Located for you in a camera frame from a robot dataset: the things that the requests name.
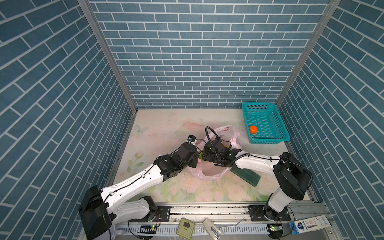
white box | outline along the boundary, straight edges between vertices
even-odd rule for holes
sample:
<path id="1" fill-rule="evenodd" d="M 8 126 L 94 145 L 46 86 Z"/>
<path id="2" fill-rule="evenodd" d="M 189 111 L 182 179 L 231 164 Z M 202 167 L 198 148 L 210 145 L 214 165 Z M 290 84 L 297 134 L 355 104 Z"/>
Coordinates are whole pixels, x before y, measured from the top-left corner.
<path id="1" fill-rule="evenodd" d="M 298 220 L 290 223 L 293 235 L 303 232 L 316 231 L 330 226 L 331 224 L 325 215 Z"/>

vented panel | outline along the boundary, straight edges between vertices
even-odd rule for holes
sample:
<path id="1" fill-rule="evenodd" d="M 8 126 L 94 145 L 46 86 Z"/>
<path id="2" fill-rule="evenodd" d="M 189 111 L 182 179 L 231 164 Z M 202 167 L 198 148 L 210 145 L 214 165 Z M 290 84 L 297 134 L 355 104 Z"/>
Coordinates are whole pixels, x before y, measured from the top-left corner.
<path id="1" fill-rule="evenodd" d="M 130 225 L 133 234 L 137 235 L 140 225 Z M 178 224 L 161 225 L 157 228 L 157 237 L 175 237 Z M 254 234 L 269 234 L 266 224 L 240 224 L 235 227 L 222 227 L 220 230 L 224 235 L 254 235 Z M 148 232 L 149 230 L 140 229 L 141 232 Z M 128 224 L 119 224 L 116 230 L 117 235 L 132 235 L 128 230 Z M 142 236 L 152 236 L 152 234 L 141 233 Z M 208 235 L 207 230 L 203 224 L 196 224 L 193 236 Z"/>

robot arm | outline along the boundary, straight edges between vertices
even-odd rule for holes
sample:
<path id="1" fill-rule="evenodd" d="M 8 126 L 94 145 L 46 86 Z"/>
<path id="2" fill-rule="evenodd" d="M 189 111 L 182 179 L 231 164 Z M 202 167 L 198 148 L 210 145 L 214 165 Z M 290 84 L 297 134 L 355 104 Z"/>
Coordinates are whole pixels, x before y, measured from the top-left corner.
<path id="1" fill-rule="evenodd" d="M 211 140 L 211 130 L 216 138 Z M 221 138 L 210 128 L 205 128 L 208 142 L 202 150 L 202 160 L 214 162 L 216 166 L 251 169 L 276 177 L 279 188 L 270 195 L 264 206 L 264 216 L 277 221 L 280 212 L 293 200 L 303 200 L 307 188 L 312 181 L 312 174 L 290 153 L 283 152 L 280 156 L 264 156 L 249 154 L 240 149 L 230 149 L 222 144 Z"/>
<path id="2" fill-rule="evenodd" d="M 112 224 L 132 219 L 152 220 L 157 207 L 151 197 L 144 197 L 135 202 L 126 201 L 148 187 L 176 176 L 187 166 L 195 168 L 198 153 L 195 145 L 191 144 L 195 139 L 190 135 L 188 141 L 181 144 L 177 150 L 159 156 L 153 164 L 129 179 L 100 190 L 97 186 L 88 189 L 79 207 L 87 239 L 100 236 L 108 231 Z M 280 187 L 271 194 L 263 209 L 265 217 L 272 221 L 279 219 L 279 213 L 291 201 L 304 198 L 308 183 L 312 179 L 310 172 L 287 152 L 281 156 L 263 156 L 249 154 L 240 149 L 228 149 L 221 143 L 217 134 L 216 139 L 209 139 L 205 145 L 202 158 L 218 166 L 231 167 L 236 164 L 238 168 L 274 175 Z"/>
<path id="3" fill-rule="evenodd" d="M 176 176 L 185 167 L 196 167 L 198 160 L 197 148 L 191 142 L 195 137 L 190 135 L 188 142 L 171 154 L 159 156 L 138 174 L 109 187 L 88 189 L 79 207 L 87 239 L 94 239 L 115 223 L 141 219 L 152 220 L 157 207 L 151 197 L 139 201 L 127 202 L 141 191 Z"/>
<path id="4" fill-rule="evenodd" d="M 264 206 L 266 218 L 276 221 L 290 202 L 303 200 L 312 177 L 292 154 L 284 152 L 281 156 L 264 156 L 241 151 L 238 156 L 243 156 L 235 161 L 238 168 L 264 172 L 277 178 L 279 187 Z"/>

table surface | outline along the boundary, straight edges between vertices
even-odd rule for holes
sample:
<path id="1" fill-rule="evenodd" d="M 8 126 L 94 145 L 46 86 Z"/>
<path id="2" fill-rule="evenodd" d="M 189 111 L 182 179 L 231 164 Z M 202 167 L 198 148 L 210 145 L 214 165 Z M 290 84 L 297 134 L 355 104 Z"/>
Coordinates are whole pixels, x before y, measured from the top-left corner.
<path id="1" fill-rule="evenodd" d="M 188 135 L 204 138 L 206 126 L 216 129 L 227 125 L 240 133 L 238 141 L 244 151 L 262 155 L 280 155 L 288 151 L 284 142 L 249 143 L 242 109 L 142 109 L 137 113 L 114 184 L 142 171 L 159 155 L 171 153 Z M 216 180 L 199 180 L 189 169 L 184 169 L 176 177 L 148 188 L 132 200 L 150 195 L 155 202 L 266 201 L 278 183 L 272 175 L 257 173 L 260 181 L 252 187 L 231 171 Z"/>

metal bracket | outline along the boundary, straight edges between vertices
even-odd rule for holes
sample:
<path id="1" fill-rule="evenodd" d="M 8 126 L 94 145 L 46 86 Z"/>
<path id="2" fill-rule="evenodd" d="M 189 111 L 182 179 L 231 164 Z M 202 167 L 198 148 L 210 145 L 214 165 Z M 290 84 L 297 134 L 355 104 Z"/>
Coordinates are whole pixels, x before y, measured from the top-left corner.
<path id="1" fill-rule="evenodd" d="M 266 222 L 269 221 L 265 216 L 264 216 L 264 211 L 263 211 L 263 205 L 250 205 L 248 207 L 248 212 L 251 215 L 251 221 L 252 222 Z M 290 221 L 291 217 L 288 212 L 288 208 L 285 207 L 283 211 L 280 213 L 280 220 L 281 221 Z"/>
<path id="2" fill-rule="evenodd" d="M 157 212 L 160 213 L 160 218 L 161 222 L 169 222 L 169 215 L 170 215 L 170 206 L 157 206 Z M 156 222 L 159 221 L 154 217 L 151 221 L 149 222 Z M 137 221 L 134 222 L 145 222 L 144 220 L 138 219 Z"/>

